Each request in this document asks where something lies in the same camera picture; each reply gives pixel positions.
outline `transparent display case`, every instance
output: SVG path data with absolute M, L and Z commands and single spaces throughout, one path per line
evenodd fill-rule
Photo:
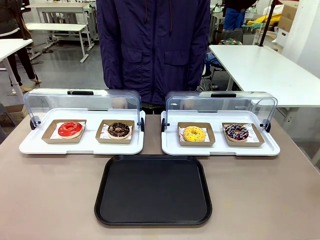
M 136 154 L 143 148 L 145 113 L 133 90 L 36 88 L 24 95 L 32 131 L 21 143 L 24 154 Z M 77 144 L 47 144 L 42 137 L 54 120 L 86 120 Z M 96 140 L 102 120 L 134 121 L 130 144 Z
M 277 99 L 266 92 L 170 92 L 161 114 L 162 150 L 170 155 L 275 156 L 280 148 L 270 135 Z M 210 123 L 215 143 L 210 147 L 182 146 L 178 123 Z M 223 123 L 254 124 L 263 138 L 259 147 L 230 146 Z

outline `drawstring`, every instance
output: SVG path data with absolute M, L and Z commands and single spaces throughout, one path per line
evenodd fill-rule
M 171 0 L 169 0 L 170 3 L 170 32 L 169 32 L 169 36 L 171 36 L 172 33 L 172 12 L 171 12 Z
M 147 22 L 147 13 L 148 13 L 147 0 L 145 0 L 145 17 L 144 17 L 144 23 Z

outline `white tray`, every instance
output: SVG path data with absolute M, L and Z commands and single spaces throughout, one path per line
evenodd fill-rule
M 166 112 L 161 113 L 161 120 Z M 280 148 L 272 136 L 259 125 L 261 121 L 250 111 L 221 110 L 218 112 L 198 112 L 196 110 L 170 110 L 170 126 L 161 133 L 162 150 L 169 155 L 237 155 L 237 156 L 275 156 Z M 215 143 L 211 147 L 181 146 L 178 136 L 178 122 L 210 123 L 214 132 Z M 260 130 L 265 141 L 260 147 L 228 146 L 223 133 L 222 123 L 253 123 Z
M 146 114 L 140 112 L 145 120 Z M 56 119 L 86 119 L 81 140 L 77 144 L 48 144 L 41 138 Z M 96 133 L 102 120 L 134 120 L 135 129 L 130 144 L 106 144 L 96 140 Z M 108 111 L 91 111 L 79 108 L 55 108 L 41 119 L 41 124 L 32 130 L 19 146 L 23 154 L 101 154 L 132 155 L 139 153 L 144 146 L 145 133 L 137 126 L 137 110 L 110 109 Z

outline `black serving tray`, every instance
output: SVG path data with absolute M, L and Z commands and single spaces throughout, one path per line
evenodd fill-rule
M 94 213 L 106 225 L 199 225 L 212 213 L 192 156 L 120 155 L 105 165 Z

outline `donut with pink and white drizzle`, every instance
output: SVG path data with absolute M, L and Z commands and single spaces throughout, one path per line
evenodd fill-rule
M 229 140 L 234 142 L 243 142 L 249 136 L 249 131 L 239 124 L 231 124 L 224 127 L 224 131 Z

